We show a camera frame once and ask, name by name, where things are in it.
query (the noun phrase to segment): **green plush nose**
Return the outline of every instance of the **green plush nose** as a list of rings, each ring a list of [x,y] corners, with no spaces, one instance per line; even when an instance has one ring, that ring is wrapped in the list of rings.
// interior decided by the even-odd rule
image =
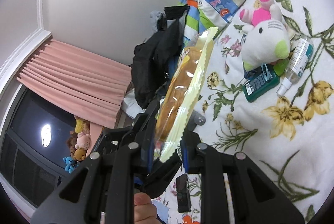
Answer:
[[[243,61],[243,68],[246,70],[246,71],[251,71],[254,69],[254,67],[252,65],[250,65],[249,63]]]
[[[285,40],[281,40],[276,44],[275,55],[279,59],[285,59],[289,56],[289,49]]]

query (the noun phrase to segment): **finger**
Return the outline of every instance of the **finger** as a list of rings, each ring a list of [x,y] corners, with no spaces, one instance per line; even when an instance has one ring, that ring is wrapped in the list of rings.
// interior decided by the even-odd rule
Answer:
[[[151,204],[151,198],[145,193],[137,193],[133,196],[134,205]]]
[[[157,220],[156,217],[149,217],[140,221],[136,221],[135,224],[161,224],[159,220]]]
[[[149,218],[157,217],[157,208],[151,204],[137,205],[134,207],[135,222]]]

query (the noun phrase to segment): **bed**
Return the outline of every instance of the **bed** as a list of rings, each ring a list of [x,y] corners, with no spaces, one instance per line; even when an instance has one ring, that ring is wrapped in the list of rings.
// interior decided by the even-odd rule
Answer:
[[[275,1],[295,31],[294,39],[305,34],[314,43],[300,81],[283,98],[277,97],[277,86],[247,102],[240,56],[244,23],[239,13],[258,8],[259,1],[246,0],[215,42],[195,107],[206,123],[195,132],[220,152],[245,152],[309,222],[334,186],[334,0]],[[200,223],[201,179],[188,175],[188,180],[191,212],[178,213],[175,179],[153,201],[166,223]]]

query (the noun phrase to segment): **plastic bread bag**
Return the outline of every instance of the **plastic bread bag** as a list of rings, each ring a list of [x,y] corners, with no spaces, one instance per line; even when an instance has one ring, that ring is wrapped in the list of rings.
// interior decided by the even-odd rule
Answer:
[[[204,83],[217,31],[217,27],[205,30],[181,53],[155,127],[155,146],[161,162],[166,162],[180,143]]]

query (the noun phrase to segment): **bottle label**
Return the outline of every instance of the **bottle label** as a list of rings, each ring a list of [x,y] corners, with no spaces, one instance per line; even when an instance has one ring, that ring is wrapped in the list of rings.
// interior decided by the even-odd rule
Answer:
[[[273,79],[273,76],[269,72],[269,80]],[[261,73],[258,77],[254,78],[252,81],[248,82],[246,86],[247,94],[251,95],[254,91],[258,90],[262,87],[266,82],[263,73]]]
[[[307,40],[299,39],[289,64],[289,68],[291,68],[299,77],[302,76],[312,51],[313,47]]]

